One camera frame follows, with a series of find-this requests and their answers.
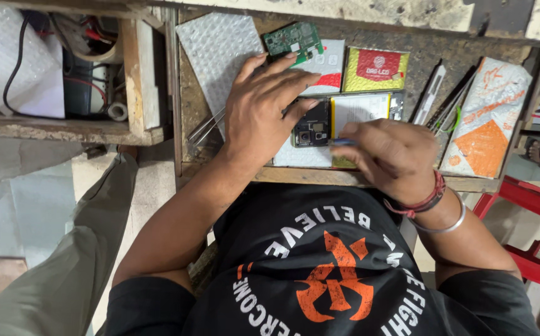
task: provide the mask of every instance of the leg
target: leg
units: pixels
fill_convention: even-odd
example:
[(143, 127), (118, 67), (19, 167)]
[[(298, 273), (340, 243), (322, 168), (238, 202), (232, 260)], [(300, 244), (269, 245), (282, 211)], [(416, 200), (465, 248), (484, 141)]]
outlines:
[(74, 229), (53, 254), (0, 294), (0, 335), (85, 335), (131, 206), (137, 163), (127, 152), (78, 202)]

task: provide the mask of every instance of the work bench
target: work bench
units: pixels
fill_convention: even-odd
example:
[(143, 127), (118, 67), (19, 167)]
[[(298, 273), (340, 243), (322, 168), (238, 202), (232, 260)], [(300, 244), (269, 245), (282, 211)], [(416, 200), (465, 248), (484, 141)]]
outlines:
[[(130, 114), (129, 122), (121, 124), (0, 116), (1, 137), (133, 145), (153, 145), (174, 137), (177, 178), (193, 176), (222, 145), (217, 130), (197, 146), (186, 141), (194, 129), (211, 117), (211, 112), (174, 27), (207, 12), (251, 15), (259, 34), (293, 21), (306, 20), (316, 23), (321, 38), (346, 40), (346, 46), (410, 52), (405, 74), (404, 120), (411, 117), (440, 58), (445, 61), (447, 73), (430, 114), (482, 56), (527, 64), (526, 68), (534, 77), (533, 84), (527, 93), (505, 162), (510, 149), (518, 141), (522, 120), (534, 108), (535, 102), (531, 97), (538, 96), (540, 87), (540, 1), (536, 4), (533, 0), (520, 4), (490, 1), (478, 7), (465, 5), (463, 0), (438, 3), (413, 0), (404, 6), (366, 0), (181, 0), (155, 3), (161, 7), (152, 7), (147, 0), (0, 0), (0, 3), (24, 9), (122, 18)], [(152, 62), (160, 61), (161, 56), (165, 58), (163, 64)], [(442, 134), (438, 139), (441, 154), (448, 143), (448, 136)], [(439, 161), (434, 162), (435, 167), (438, 165)], [(502, 164), (497, 178), (493, 180), (450, 175), (445, 178), (449, 186), (459, 191), (492, 193), (498, 190), (504, 171), (505, 165)], [(262, 168), (255, 180), (368, 186), (359, 172), (272, 167), (271, 164)]]
[[(206, 12), (180, 10), (178, 19), (182, 23), (204, 14)], [(267, 13), (254, 17), (254, 23), (259, 34), (271, 32), (288, 25), (292, 21), (288, 16), (280, 14)], [(410, 52), (407, 73), (405, 74), (406, 97), (403, 117), (405, 121), (412, 117), (431, 72), (438, 65), (441, 58), (445, 62), (446, 75), (429, 117), (435, 113), (436, 108), (444, 102), (470, 67), (479, 65), (482, 56), (520, 65), (530, 54), (535, 54), (531, 52), (531, 47), (520, 44), (467, 39), (450, 35), (380, 32), (348, 26), (329, 25), (322, 23), (321, 20), (311, 19), (311, 21), (316, 23), (321, 38), (345, 40), (345, 46), (347, 47)], [(174, 119), (176, 135), (175, 162), (177, 176), (192, 177), (214, 157), (221, 148), (223, 141), (217, 129), (214, 129), (197, 146), (193, 146), (191, 142), (187, 141), (187, 136), (211, 117), (211, 111), (206, 104), (203, 92), (182, 47), (179, 54), (179, 70), (181, 101), (180, 113), (177, 113)], [(528, 103), (529, 99), (527, 98), (525, 105), (527, 106)], [(450, 133), (441, 133), (438, 137), (441, 149), (438, 159), (434, 162), (435, 168), (439, 166), (449, 140)], [(445, 175), (446, 182), (450, 187), (458, 191), (479, 193), (496, 192), (500, 184), (500, 178), (503, 178), (502, 168), (498, 172), (498, 178), (493, 180)], [(360, 172), (302, 167), (274, 167), (271, 163), (262, 168), (254, 180), (259, 182), (368, 186), (368, 182)]]

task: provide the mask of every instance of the orange and white package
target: orange and white package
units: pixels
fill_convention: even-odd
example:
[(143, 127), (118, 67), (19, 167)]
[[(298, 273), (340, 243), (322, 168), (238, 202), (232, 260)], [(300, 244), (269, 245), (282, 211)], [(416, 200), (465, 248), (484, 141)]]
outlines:
[(348, 48), (343, 92), (402, 89), (409, 53)]
[(531, 80), (520, 65), (483, 58), (440, 170), (495, 178)]

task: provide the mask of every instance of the silver bangle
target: silver bangle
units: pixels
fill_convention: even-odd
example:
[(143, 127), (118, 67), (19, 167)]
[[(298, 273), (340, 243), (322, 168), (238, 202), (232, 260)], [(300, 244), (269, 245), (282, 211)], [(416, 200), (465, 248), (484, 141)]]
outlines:
[(456, 192), (456, 190), (454, 189), (450, 189), (452, 190), (452, 192), (456, 195), (456, 197), (459, 199), (460, 201), (460, 207), (461, 207), (461, 212), (460, 212), (460, 218), (459, 220), (454, 223), (453, 226), (449, 227), (449, 228), (443, 228), (443, 229), (438, 229), (438, 230), (434, 230), (434, 229), (430, 229), (430, 228), (424, 228), (423, 226), (415, 223), (414, 220), (410, 219), (409, 220), (411, 221), (411, 223), (413, 223), (413, 225), (415, 225), (416, 228), (418, 228), (419, 230), (422, 230), (422, 231), (425, 231), (425, 232), (429, 232), (429, 233), (446, 233), (446, 232), (450, 232), (450, 231), (453, 231), (454, 229), (456, 229), (457, 227), (459, 227), (462, 223), (463, 223), (463, 220), (464, 220), (464, 217), (465, 215), (467, 214), (467, 207), (464, 205), (464, 201), (463, 199), (460, 197), (460, 195)]

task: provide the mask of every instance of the hand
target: hand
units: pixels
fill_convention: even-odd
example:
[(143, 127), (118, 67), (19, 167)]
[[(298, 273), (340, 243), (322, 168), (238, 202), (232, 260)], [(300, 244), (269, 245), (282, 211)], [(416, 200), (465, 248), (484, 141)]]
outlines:
[(302, 99), (282, 115), (295, 98), (321, 74), (287, 70), (297, 59), (290, 53), (264, 71), (252, 76), (266, 60), (267, 53), (249, 58), (233, 82), (226, 101), (225, 134), (222, 148), (232, 163), (259, 170), (281, 148), (297, 121), (319, 102)]
[(368, 181), (398, 202), (416, 204), (433, 191), (439, 146), (427, 127), (378, 119), (348, 123), (339, 136), (359, 145), (335, 147), (332, 154), (354, 162)]

